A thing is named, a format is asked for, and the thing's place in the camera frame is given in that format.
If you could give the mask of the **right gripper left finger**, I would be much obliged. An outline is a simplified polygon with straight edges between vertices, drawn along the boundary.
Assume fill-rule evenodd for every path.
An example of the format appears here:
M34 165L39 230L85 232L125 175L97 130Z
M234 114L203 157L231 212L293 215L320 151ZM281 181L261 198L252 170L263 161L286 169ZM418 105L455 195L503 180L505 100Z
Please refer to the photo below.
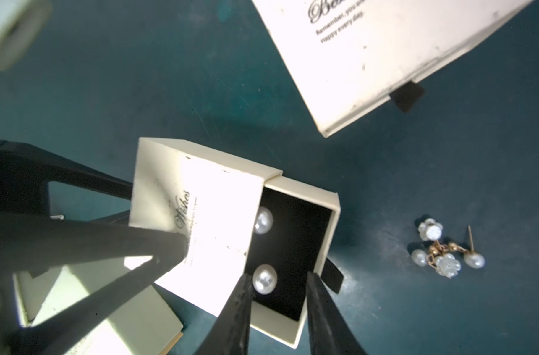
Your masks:
M253 294L252 276L243 274L195 355L248 354Z

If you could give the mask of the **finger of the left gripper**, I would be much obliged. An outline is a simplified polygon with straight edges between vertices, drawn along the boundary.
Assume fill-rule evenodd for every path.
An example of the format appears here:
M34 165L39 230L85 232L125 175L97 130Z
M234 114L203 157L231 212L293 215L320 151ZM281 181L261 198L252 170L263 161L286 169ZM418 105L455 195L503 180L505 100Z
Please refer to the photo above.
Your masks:
M0 212L0 353L64 354L187 252L180 233ZM136 256L149 260L40 325L19 324L14 274Z
M48 185L64 183L125 200L133 184L28 143L0 140L0 211L48 216Z

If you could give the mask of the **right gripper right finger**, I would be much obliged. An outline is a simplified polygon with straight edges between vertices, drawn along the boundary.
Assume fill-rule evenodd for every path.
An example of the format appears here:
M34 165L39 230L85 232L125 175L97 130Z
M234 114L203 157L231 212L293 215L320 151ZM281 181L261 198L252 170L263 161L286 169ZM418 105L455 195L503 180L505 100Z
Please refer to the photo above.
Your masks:
M311 354L366 355L320 276L314 272L307 276L306 301Z

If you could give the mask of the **pearl stud earring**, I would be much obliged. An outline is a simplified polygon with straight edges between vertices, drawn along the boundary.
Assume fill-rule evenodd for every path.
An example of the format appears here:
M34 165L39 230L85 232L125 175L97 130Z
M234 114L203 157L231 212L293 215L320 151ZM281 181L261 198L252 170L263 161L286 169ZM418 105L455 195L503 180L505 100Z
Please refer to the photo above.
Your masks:
M254 225L254 233L256 235L264 235L266 234L273 226L274 218L271 213L271 211L261 206L258 209L255 225Z
M257 293L271 294L278 285L278 273L269 264L260 265L253 273L252 284Z

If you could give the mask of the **pearl flower earrings pair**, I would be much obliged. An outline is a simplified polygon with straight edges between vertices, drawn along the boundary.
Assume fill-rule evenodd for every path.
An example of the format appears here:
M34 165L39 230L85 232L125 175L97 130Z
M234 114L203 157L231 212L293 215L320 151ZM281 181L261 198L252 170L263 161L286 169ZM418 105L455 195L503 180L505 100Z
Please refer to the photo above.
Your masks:
M472 269L483 269L485 257L475 249L473 231L467 226L468 247L454 241L443 241L444 226L432 217L421 218L417 223L417 234L424 247L413 250L411 260L419 267L431 267L438 275L453 279L462 270L462 265Z

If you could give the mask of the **cream jewelry box top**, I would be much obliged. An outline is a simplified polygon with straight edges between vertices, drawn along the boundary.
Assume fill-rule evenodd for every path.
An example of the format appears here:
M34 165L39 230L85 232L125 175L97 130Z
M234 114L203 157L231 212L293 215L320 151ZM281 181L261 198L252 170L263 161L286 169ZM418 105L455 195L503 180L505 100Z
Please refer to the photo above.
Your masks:
M256 1L318 131L329 137L470 52L526 1Z

